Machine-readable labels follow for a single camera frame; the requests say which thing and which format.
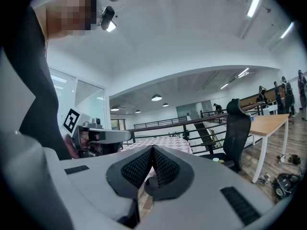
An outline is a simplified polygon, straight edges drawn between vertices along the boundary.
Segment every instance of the black mesh panel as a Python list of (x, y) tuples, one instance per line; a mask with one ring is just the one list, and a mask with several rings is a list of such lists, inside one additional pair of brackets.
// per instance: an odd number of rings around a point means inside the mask
[(131, 184), (140, 188), (151, 168), (152, 150), (126, 164), (121, 169), (122, 176)]
[(241, 170), (241, 154), (244, 149), (250, 130), (251, 120), (249, 115), (230, 115), (227, 117), (227, 130), (224, 140), (224, 151)]
[(153, 167), (155, 168), (158, 178), (158, 187), (160, 188), (169, 184), (178, 176), (180, 167), (158, 150), (154, 149), (153, 152)]

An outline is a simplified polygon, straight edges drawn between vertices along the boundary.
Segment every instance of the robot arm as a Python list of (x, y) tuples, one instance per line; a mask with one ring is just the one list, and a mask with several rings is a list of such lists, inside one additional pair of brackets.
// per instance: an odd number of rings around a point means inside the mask
[(72, 145), (80, 158), (115, 153), (123, 141), (132, 138), (129, 131), (103, 129), (99, 118), (93, 118), (91, 122), (90, 119), (90, 116), (71, 108), (62, 125), (70, 135)]

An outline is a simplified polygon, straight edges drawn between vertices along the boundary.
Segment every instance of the black sleeve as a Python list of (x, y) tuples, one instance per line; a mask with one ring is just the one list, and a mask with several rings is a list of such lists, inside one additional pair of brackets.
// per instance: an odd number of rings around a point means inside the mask
[(4, 51), (17, 75), (35, 96), (20, 132), (52, 148), (60, 160), (71, 159), (61, 133), (57, 114), (58, 98), (45, 57), (45, 39), (32, 7), (18, 14), (4, 40)]

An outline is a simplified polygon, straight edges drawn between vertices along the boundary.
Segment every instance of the fluorescent light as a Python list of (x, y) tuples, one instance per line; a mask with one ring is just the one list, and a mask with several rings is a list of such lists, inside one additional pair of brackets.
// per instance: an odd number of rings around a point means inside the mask
[(59, 77), (56, 77), (56, 76), (53, 76), (53, 75), (51, 75), (51, 79), (53, 79), (55, 81), (63, 82), (63, 83), (67, 82), (66, 79), (62, 79), (62, 78), (59, 78)]
[(241, 72), (238, 77), (240, 77), (244, 72), (246, 72), (249, 68), (246, 68), (243, 72)]
[(116, 28), (116, 25), (113, 23), (113, 21), (110, 21), (109, 27), (107, 28), (108, 32), (113, 31)]
[(246, 76), (246, 75), (248, 75), (249, 74), (249, 72), (246, 72), (246, 73), (244, 73), (243, 75), (241, 75), (240, 77), (238, 77), (239, 79), (240, 78), (242, 78), (242, 77), (244, 77), (244, 76)]
[(252, 1), (251, 6), (250, 6), (249, 11), (248, 11), (248, 17), (253, 17), (258, 3), (259, 3), (259, 0), (253, 0)]
[(291, 24), (289, 25), (289, 27), (287, 28), (287, 30), (282, 34), (282, 36), (280, 38), (284, 38), (284, 36), (287, 35), (287, 33), (290, 31), (290, 29), (293, 27), (294, 23), (291, 22)]
[(64, 89), (63, 87), (60, 87), (60, 86), (57, 86), (57, 85), (54, 85), (54, 87), (57, 88), (57, 89), (60, 89), (60, 90)]
[(227, 84), (225, 84), (221, 89), (223, 89), (223, 88), (225, 88), (226, 86), (228, 85), (228, 83)]

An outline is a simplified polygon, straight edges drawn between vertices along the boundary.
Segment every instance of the checkered tablecloth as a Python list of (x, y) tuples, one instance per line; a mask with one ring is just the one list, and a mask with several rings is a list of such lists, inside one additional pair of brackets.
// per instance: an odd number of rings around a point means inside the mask
[[(180, 137), (157, 137), (157, 138), (146, 139), (137, 143), (133, 143), (132, 145), (129, 145), (128, 147), (124, 148), (122, 151), (130, 150), (137, 147), (150, 146), (150, 145), (158, 145), (161, 147), (172, 148), (192, 154), (192, 149), (190, 148), (189, 143)], [(152, 167), (145, 181), (149, 177), (152, 177), (154, 175), (155, 172), (154, 168)]]

